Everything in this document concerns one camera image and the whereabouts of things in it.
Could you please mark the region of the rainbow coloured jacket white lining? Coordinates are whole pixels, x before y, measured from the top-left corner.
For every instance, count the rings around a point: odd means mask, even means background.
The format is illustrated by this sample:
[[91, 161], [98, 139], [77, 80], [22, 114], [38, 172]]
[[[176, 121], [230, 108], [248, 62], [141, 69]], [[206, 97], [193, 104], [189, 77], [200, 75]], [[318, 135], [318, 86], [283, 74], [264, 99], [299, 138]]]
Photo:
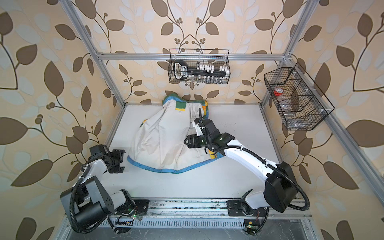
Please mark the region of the rainbow coloured jacket white lining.
[[155, 173], [181, 174], [222, 158], [221, 153], [184, 144], [188, 135], [196, 134], [194, 122], [199, 116], [204, 120], [209, 117], [207, 101], [166, 96], [163, 108], [139, 127], [129, 147], [128, 162]]

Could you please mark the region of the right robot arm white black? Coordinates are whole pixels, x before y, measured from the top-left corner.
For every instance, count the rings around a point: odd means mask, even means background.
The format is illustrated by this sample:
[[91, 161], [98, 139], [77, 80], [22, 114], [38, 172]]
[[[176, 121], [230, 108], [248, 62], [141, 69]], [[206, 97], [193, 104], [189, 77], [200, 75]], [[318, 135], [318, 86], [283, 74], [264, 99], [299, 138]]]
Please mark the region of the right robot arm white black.
[[221, 154], [235, 160], [264, 182], [261, 190], [251, 189], [242, 196], [237, 207], [242, 214], [252, 216], [260, 208], [272, 208], [279, 213], [287, 208], [298, 211], [310, 208], [310, 199], [297, 183], [289, 164], [269, 161], [245, 148], [234, 136], [220, 133], [213, 121], [203, 118], [202, 111], [193, 126], [197, 133], [184, 140], [189, 149], [203, 148], [206, 154]]

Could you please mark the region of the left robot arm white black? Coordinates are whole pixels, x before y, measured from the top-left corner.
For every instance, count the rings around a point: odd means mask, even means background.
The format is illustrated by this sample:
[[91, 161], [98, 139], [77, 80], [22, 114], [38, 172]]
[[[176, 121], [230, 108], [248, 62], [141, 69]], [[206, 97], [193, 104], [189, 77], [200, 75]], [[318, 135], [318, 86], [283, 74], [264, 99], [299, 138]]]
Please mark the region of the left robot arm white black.
[[81, 166], [82, 174], [71, 189], [61, 193], [60, 198], [72, 229], [88, 234], [107, 220], [116, 234], [119, 230], [110, 216], [121, 213], [132, 216], [137, 206], [128, 191], [122, 189], [109, 194], [101, 183], [105, 173], [121, 174], [125, 150], [110, 151], [106, 145], [90, 148], [91, 156]]

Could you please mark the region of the black white tool in basket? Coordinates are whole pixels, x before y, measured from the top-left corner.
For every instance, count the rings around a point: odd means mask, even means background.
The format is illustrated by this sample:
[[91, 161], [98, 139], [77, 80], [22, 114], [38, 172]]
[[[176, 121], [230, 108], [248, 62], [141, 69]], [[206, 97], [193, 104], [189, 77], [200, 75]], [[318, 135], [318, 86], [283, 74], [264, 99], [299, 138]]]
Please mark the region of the black white tool in basket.
[[177, 80], [223, 80], [229, 79], [231, 71], [228, 66], [219, 66], [218, 68], [214, 65], [200, 64], [199, 62], [192, 63], [190, 65], [183, 60], [176, 60], [172, 64], [171, 73], [174, 74]]

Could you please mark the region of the red lidded clear container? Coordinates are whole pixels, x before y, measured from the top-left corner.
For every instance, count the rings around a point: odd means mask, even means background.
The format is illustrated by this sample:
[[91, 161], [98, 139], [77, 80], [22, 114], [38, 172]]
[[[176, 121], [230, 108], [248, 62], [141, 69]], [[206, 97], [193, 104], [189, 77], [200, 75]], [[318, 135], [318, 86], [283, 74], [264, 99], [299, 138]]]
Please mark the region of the red lidded clear container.
[[281, 97], [284, 93], [284, 90], [282, 88], [276, 87], [273, 93], [274, 93], [274, 96]]

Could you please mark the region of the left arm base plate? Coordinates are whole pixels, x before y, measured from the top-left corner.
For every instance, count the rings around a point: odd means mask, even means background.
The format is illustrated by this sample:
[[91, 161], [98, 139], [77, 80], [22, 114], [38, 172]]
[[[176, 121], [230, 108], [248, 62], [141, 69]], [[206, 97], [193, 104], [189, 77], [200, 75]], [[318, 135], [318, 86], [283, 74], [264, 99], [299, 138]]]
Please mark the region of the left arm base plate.
[[119, 212], [119, 215], [133, 217], [133, 216], [144, 216], [149, 210], [150, 201], [147, 199], [136, 199], [134, 204], [130, 204], [123, 207]]

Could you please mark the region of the aluminium frame rails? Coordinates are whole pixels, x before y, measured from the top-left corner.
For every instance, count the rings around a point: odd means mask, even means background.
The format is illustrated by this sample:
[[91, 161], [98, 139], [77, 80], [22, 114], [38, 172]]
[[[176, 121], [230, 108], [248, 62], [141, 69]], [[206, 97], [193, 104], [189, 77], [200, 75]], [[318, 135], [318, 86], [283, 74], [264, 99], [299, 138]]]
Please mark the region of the aluminium frame rails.
[[[74, 25], [80, 39], [83, 41], [87, 51], [90, 53], [96, 66], [101, 71], [102, 76], [105, 78], [107, 86], [111, 88], [112, 93], [117, 94], [117, 101], [123, 107], [126, 106], [126, 101], [123, 99], [119, 88], [114, 82], [105, 61], [108, 60], [122, 60], [122, 61], [166, 61], [169, 60], [169, 66], [173, 65], [176, 60], [200, 60], [201, 57], [205, 59], [217, 59], [228, 63], [229, 61], [277, 61], [279, 67], [283, 65], [293, 67], [295, 62], [292, 60], [292, 53], [296, 47], [296, 40], [302, 33], [303, 29], [310, 20], [312, 14], [315, 12], [318, 1], [309, 1], [304, 7], [304, 12], [301, 14], [296, 28], [293, 31], [292, 37], [286, 50], [282, 54], [224, 54], [222, 50], [206, 49], [199, 50], [198, 52], [193, 49], [191, 53], [187, 51], [182, 52], [180, 49], [170, 49], [167, 54], [116, 54], [116, 53], [100, 53], [95, 47], [92, 38], [88, 34], [85, 25], [83, 24], [80, 16], [77, 14], [78, 8], [72, 1], [60, 2], [67, 16]], [[384, 178], [379, 174], [376, 167], [368, 159], [367, 155], [358, 147], [358, 144], [353, 140], [346, 128], [338, 120], [336, 114], [328, 112], [326, 118], [323, 119], [335, 137], [338, 139], [341, 146], [346, 153], [353, 160], [360, 174], [365, 179], [367, 185], [375, 194], [380, 203], [384, 202]]]

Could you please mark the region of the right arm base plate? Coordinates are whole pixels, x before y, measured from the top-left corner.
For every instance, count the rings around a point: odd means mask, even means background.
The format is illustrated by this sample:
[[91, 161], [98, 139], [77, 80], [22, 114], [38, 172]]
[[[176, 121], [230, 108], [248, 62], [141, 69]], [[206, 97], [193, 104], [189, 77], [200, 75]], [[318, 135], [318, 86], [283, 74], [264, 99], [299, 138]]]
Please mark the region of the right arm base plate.
[[252, 209], [245, 201], [241, 200], [228, 200], [227, 201], [228, 215], [230, 217], [265, 217], [267, 207]]

